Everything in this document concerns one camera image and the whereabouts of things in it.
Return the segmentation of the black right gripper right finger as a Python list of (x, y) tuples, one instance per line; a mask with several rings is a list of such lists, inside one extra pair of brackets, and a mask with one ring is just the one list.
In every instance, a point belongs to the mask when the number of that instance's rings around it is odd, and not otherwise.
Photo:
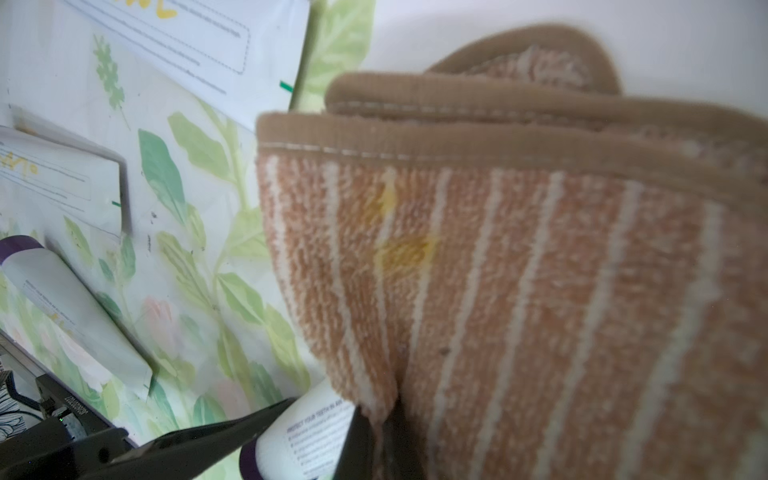
[(386, 480), (424, 480), (414, 434), (401, 401), (382, 425), (381, 466)]

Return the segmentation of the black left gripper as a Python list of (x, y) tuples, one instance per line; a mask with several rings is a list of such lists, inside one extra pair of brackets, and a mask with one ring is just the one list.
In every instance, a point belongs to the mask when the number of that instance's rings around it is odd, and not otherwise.
[(174, 431), (134, 449), (125, 429), (54, 376), (41, 375), (36, 385), (40, 398), (34, 400), (18, 392), (11, 371), (1, 373), (1, 393), (19, 405), (1, 412), (1, 427), (38, 421), (1, 442), (3, 479), (194, 479), (255, 442), (295, 402), (289, 398), (235, 420)]

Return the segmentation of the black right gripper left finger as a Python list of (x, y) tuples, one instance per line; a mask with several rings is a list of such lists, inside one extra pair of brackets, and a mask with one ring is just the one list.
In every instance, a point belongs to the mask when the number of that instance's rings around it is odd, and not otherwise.
[(375, 463), (375, 432), (361, 407), (356, 407), (342, 447), (334, 480), (372, 480)]

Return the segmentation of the brown striped towel cloth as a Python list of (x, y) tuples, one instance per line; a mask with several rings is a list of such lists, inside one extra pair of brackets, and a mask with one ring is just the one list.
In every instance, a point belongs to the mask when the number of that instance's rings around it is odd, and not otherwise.
[(630, 97), (560, 25), (256, 123), (289, 314), (425, 479), (767, 475), (767, 121)]

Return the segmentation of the white tube black cap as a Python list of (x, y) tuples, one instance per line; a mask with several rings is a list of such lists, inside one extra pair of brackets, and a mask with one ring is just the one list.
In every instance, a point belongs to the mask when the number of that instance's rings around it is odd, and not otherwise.
[(3, 187), (19, 187), (115, 237), (123, 226), (120, 177), (113, 160), (1, 129)]

